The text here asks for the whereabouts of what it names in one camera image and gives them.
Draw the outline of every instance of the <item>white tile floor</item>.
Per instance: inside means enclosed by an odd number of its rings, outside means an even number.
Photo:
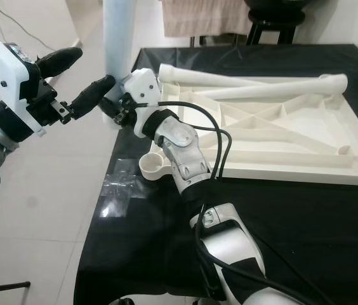
[[[104,75],[102,25],[84,42],[84,56],[57,81],[59,100],[71,101]],[[139,0],[133,59],[142,46],[187,46],[163,36],[158,0]],[[117,133],[99,111],[31,137],[0,169],[0,285],[31,281],[0,293],[5,305],[71,305],[81,250]],[[184,297],[134,296],[138,305],[184,305]]]

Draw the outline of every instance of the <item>table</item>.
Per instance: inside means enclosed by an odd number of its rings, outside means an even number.
[[[345,97],[358,116],[354,45],[143,49],[135,67],[158,71],[162,62],[229,76],[345,73]],[[131,130],[119,132],[77,272],[77,305],[109,304],[128,294],[206,296],[173,179],[141,177],[138,160],[149,147],[150,140]],[[358,186],[225,179],[216,193],[337,304],[358,304]],[[261,247],[268,277],[305,293]]]

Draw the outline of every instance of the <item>black stool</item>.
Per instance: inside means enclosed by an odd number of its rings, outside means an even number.
[[[292,44],[295,30],[305,20],[300,10],[251,10],[248,18],[253,22],[247,45],[258,44],[263,31],[279,31],[278,44]]]

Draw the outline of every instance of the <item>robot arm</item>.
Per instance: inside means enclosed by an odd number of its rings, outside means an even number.
[[[45,78],[59,75],[82,55],[66,48],[33,62],[19,46],[0,42],[0,166],[19,143],[45,126],[68,123],[89,113],[115,85],[112,76],[93,82],[70,105],[56,100]]]

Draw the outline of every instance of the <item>black chair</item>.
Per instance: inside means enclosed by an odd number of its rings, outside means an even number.
[[[278,44],[291,44],[295,30],[305,20],[302,9],[312,0],[245,0],[253,26],[247,45],[258,44],[263,31],[279,31]]]

